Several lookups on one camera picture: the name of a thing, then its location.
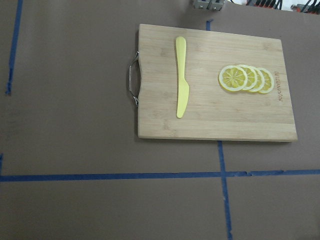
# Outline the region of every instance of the blue tape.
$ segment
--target blue tape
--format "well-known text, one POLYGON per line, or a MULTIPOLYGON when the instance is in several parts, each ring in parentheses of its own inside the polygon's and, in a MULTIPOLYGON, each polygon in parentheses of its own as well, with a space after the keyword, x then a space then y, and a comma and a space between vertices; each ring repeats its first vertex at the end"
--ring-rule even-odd
POLYGON ((205 30, 206 31, 211 31, 211 22, 212 21, 213 21, 213 19, 206 21, 206 23, 205 23, 205 30))
POLYGON ((18 4, 16 7, 14 30, 13 30, 13 36, 12 36, 12 42, 11 42, 11 52, 10 52, 10 59, 9 59, 9 79, 6 84, 6 91, 5 91, 6 95, 11 94, 12 81, 14 78, 16 51, 17 51, 17 45, 18 45, 18 36, 19 36, 19 28, 20 28, 20 20, 21 20, 23 2, 24 2, 23 0, 18 0, 18 4))
POLYGON ((220 172, 7 175, 0 176, 0 182, 85 181, 120 179, 188 179, 220 177, 220 172))
POLYGON ((320 175, 320 169, 310 170, 270 170, 270 171, 227 171, 227 178, 232 177, 264 177, 264 176, 293 176, 293 175, 320 175))
MULTIPOLYGON (((0 171, 3 154, 0 154, 0 171)), ((232 177, 263 177, 320 175, 320 169, 315 170, 275 170, 275 171, 226 171, 226 178, 232 177)), ((121 179, 188 179, 188 178, 221 178, 222 172, 179 172, 179 173, 106 173, 106 174, 54 174, 54 175, 5 175, 0 176, 0 182, 41 182, 41 181, 81 181, 81 180, 121 180, 121 179)))
POLYGON ((218 151, 219 151, 219 161, 220 161, 220 170, 221 170, 221 184, 223 192, 223 201, 224 201, 224 214, 226 221, 227 229, 227 239, 232 240, 232 225, 231 225, 231 215, 230 215, 230 206, 229 206, 229 194, 228 194, 228 185, 227 185, 227 173, 225 166, 224 150, 222 147, 222 141, 218 142, 218 151))
POLYGON ((4 154, 0 153, 0 176, 1 176, 1 171, 2 171, 2 160, 4 159, 4 154))

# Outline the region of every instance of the yellow knife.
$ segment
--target yellow knife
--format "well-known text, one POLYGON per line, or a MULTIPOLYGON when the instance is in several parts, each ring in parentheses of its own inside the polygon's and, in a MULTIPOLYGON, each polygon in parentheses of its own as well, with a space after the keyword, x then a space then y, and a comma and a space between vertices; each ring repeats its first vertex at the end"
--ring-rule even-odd
POLYGON ((178 65, 178 103, 176 108, 176 117, 179 119, 185 114, 189 98, 189 85, 185 79, 186 46, 186 39, 183 36, 178 36, 175 39, 176 59, 178 65))

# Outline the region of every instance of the bamboo cutting board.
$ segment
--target bamboo cutting board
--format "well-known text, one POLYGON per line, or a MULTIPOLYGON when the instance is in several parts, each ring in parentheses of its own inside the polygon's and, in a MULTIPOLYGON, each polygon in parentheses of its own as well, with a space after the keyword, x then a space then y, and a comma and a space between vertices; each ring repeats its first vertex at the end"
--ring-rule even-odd
POLYGON ((297 140, 281 40, 141 24, 139 52, 140 138, 297 140), (186 39, 185 79, 190 88, 183 118, 176 117, 178 36, 186 39), (224 90, 219 72, 238 64, 269 70, 274 89, 268 94, 224 90))

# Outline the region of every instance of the cutting board handle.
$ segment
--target cutting board handle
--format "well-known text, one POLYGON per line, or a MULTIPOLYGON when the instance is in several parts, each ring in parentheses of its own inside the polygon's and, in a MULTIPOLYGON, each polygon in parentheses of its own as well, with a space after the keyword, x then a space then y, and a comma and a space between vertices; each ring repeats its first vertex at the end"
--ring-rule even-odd
POLYGON ((139 93, 138 93, 138 95, 136 96, 136 95, 134 94, 134 92, 132 91, 132 88, 131 88, 131 85, 132 85, 132 81, 131 81, 131 68, 132 68, 132 65, 133 65, 135 62, 138 61, 138 59, 139 59, 139 54, 140 54, 139 51, 137 51, 136 54, 135 54, 135 57, 134 57, 134 59, 133 59, 133 61, 132 61, 132 63, 131 63, 130 66, 129 66, 129 92, 131 93, 131 95, 132 95, 132 97, 133 97, 133 99, 134 99, 134 102, 135 102, 136 107, 139 106, 139 99, 138 99, 139 93))

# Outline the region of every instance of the lemon slice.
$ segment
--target lemon slice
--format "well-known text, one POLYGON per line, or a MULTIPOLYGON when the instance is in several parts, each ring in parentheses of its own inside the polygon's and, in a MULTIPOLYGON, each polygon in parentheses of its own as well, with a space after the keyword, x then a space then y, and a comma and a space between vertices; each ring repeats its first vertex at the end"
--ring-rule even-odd
POLYGON ((263 73, 258 68, 254 67, 254 66, 252 68, 255 70, 258 79, 257 79, 254 87, 249 89, 248 91, 251 93, 255 93, 255 92, 260 91, 264 87, 265 77, 264 77, 263 73))
POLYGON ((246 83, 246 86, 242 90, 252 89, 258 81, 258 76, 256 71, 251 66, 244 65, 244 64, 240 64, 238 65, 238 67, 245 70, 245 73, 248 76, 248 82, 246 83))
POLYGON ((264 86, 258 92, 261 94, 270 93, 275 86, 274 77, 272 76, 271 72, 269 72, 267 69, 262 67, 258 67, 258 69, 262 72, 264 77, 264 86))
POLYGON ((247 73, 239 66, 225 66, 219 74, 220 85, 231 92, 240 91, 247 85, 247 82, 247 73))

